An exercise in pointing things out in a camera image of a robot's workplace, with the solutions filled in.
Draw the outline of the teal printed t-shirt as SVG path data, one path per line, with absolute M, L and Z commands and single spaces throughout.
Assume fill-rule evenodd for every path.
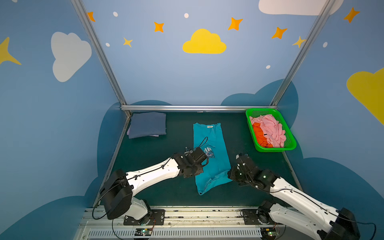
M 227 184 L 231 164 L 220 123 L 213 125 L 193 124 L 194 148 L 201 150 L 208 157 L 203 161 L 203 173 L 195 177 L 199 195 L 211 189 Z

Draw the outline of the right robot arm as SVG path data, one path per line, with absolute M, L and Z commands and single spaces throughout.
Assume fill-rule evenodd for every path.
M 270 170 L 261 170 L 248 155 L 238 155 L 229 179 L 280 199 L 291 208 L 265 200 L 256 210 L 244 211 L 246 224 L 283 224 L 314 240 L 358 240 L 355 215 L 328 206 L 292 186 Z

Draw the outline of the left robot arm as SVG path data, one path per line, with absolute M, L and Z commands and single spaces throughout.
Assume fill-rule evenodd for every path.
M 146 201 L 135 197 L 136 194 L 167 179 L 198 176 L 208 163 L 208 156 L 197 147 L 184 154 L 173 154 L 165 161 L 142 170 L 126 173 L 116 170 L 101 187 L 99 201 L 104 204 L 109 220 L 127 216 L 144 225 L 150 221 L 153 212 Z

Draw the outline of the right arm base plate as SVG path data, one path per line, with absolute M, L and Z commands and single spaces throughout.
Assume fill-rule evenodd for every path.
M 265 208 L 257 209 L 242 209 L 240 215 L 243 218 L 245 225 L 275 225 L 280 224 L 275 222 L 270 216 L 271 210 Z

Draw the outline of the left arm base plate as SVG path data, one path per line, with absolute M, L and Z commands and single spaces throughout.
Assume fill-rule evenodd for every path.
M 165 220 L 165 210 L 151 210 L 142 219 L 135 220 L 133 217 L 125 216 L 124 226 L 163 226 Z

